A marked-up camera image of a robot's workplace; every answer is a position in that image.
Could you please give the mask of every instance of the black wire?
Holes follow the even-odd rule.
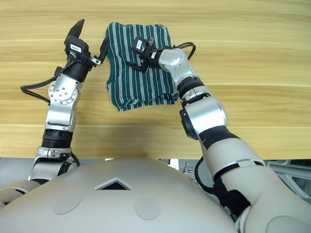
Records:
[[[190,47],[190,46],[192,46],[192,50],[188,56],[188,60],[190,60],[190,58],[193,56],[193,54],[195,52],[195,49],[196,49],[195,44],[192,42],[186,42],[186,43],[182,43],[182,44],[176,46],[176,48],[179,48],[179,49],[183,49],[183,48]]]
[[[212,187],[208,187],[208,186],[204,185],[202,183],[200,177],[199,177],[199,166],[202,162],[203,162],[203,157],[201,157],[201,159],[198,161],[198,163],[196,164],[196,166],[194,168],[194,177],[204,191],[206,191],[207,193],[210,193],[210,194],[214,194],[214,189]]]
[[[46,86],[46,85],[50,84],[51,82],[53,82],[53,81],[55,81],[55,80],[57,79],[57,77],[58,77],[58,75],[59,75],[60,73],[64,72],[66,69],[68,69],[69,67],[71,67],[74,63],[77,63],[77,62],[76,62],[76,61],[71,62],[68,66],[66,66],[66,67],[63,68],[60,72],[58,72],[57,74],[55,74],[54,77],[52,77],[52,78],[50,78],[50,79],[48,79],[48,80],[46,80],[46,81],[43,81],[43,82],[41,82],[41,83],[36,83],[36,84],[21,86],[21,87],[20,87],[21,91],[22,91],[23,93],[25,93],[26,95],[33,96],[33,97],[36,97],[36,98],[38,98],[38,99],[40,99],[40,100],[43,100],[43,101],[45,101],[46,103],[48,103],[48,105],[50,105],[51,101],[50,101],[48,98],[46,98],[46,97],[44,97],[44,96],[42,96],[42,95],[40,95],[40,94],[38,94],[38,93],[35,93],[35,92],[33,92],[33,91],[30,91],[29,89],[37,89],[37,88],[40,88],[40,87],[43,87],[43,86]]]
[[[73,158],[74,162],[76,163],[77,166],[80,166],[80,161],[77,156],[75,156],[74,153],[71,153],[71,157]]]

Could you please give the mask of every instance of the wooden table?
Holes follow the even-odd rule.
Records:
[[[50,78],[66,61],[64,39],[98,54],[111,21],[168,27],[192,41],[191,64],[225,106],[229,129],[263,159],[311,158],[311,2],[307,0],[0,0],[0,157],[34,157],[48,106],[21,85]],[[199,158],[180,123],[180,104],[118,112],[108,60],[88,75],[72,147],[80,158]],[[47,95],[47,89],[38,91]]]

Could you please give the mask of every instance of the folded cloth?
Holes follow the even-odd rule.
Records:
[[[107,89],[112,103],[119,111],[146,105],[174,104],[178,94],[171,75],[159,68],[149,68],[146,73],[132,69],[126,61],[140,64],[140,58],[132,52],[136,36],[155,39],[155,46],[162,49],[171,46],[167,28],[160,25],[122,25],[112,22],[106,31],[109,36],[107,57],[111,71]]]

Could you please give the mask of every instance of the green striped cloth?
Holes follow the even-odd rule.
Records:
[[[112,22],[106,31],[110,45],[107,57],[111,72],[107,89],[112,103],[119,111],[157,104],[174,104],[178,94],[171,75],[159,68],[149,68],[144,74],[132,69],[125,62],[140,64],[140,58],[131,50],[136,36],[154,38],[157,48],[171,46],[167,28],[156,25],[122,25]]]

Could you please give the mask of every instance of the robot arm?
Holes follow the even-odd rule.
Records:
[[[201,82],[184,51],[168,48],[150,55],[148,63],[170,72],[176,84],[185,132],[200,142],[215,182],[214,193],[236,217],[236,228],[241,233],[310,232],[311,206],[286,187],[245,141],[227,129],[223,106]]]
[[[67,55],[65,68],[56,69],[55,81],[49,87],[50,108],[45,122],[45,131],[35,157],[35,165],[29,180],[43,184],[74,168],[68,160],[72,157],[77,166],[79,161],[72,153],[71,141],[76,125],[77,103],[80,90],[92,67],[101,65],[107,52],[105,39],[99,57],[90,56],[88,45],[79,39],[84,20],[78,21],[70,30],[64,44]]]

